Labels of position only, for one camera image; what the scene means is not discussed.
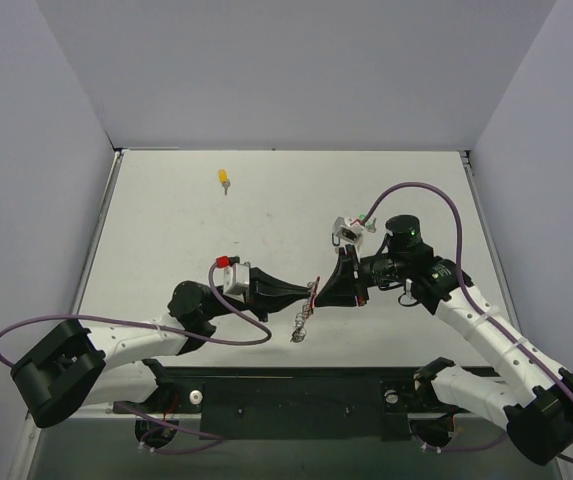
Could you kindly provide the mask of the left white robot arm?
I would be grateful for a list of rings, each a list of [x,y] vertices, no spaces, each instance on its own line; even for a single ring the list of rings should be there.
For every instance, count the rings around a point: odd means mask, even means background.
[[[48,428],[84,406],[115,401],[161,411],[170,403],[172,388],[155,358],[218,343],[211,322],[229,314],[263,333],[256,340],[235,340],[233,346],[264,344],[272,337],[265,325],[270,314],[298,301],[311,302],[315,295],[315,284],[290,284],[244,263],[225,267],[224,282],[218,285],[219,268],[210,267],[205,284],[178,284],[166,313],[149,320],[58,318],[56,326],[10,368],[35,424]]]

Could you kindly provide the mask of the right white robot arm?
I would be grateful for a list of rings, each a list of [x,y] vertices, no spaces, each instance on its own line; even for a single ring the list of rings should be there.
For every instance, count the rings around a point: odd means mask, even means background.
[[[573,444],[573,372],[543,354],[483,297],[455,262],[436,255],[413,215],[386,223],[377,253],[363,257],[364,228],[339,217],[332,229],[338,259],[316,307],[361,307],[369,289],[397,286],[412,301],[453,328],[492,367],[498,381],[472,374],[438,358],[414,375],[415,402],[472,412],[504,429],[517,450],[545,465]]]

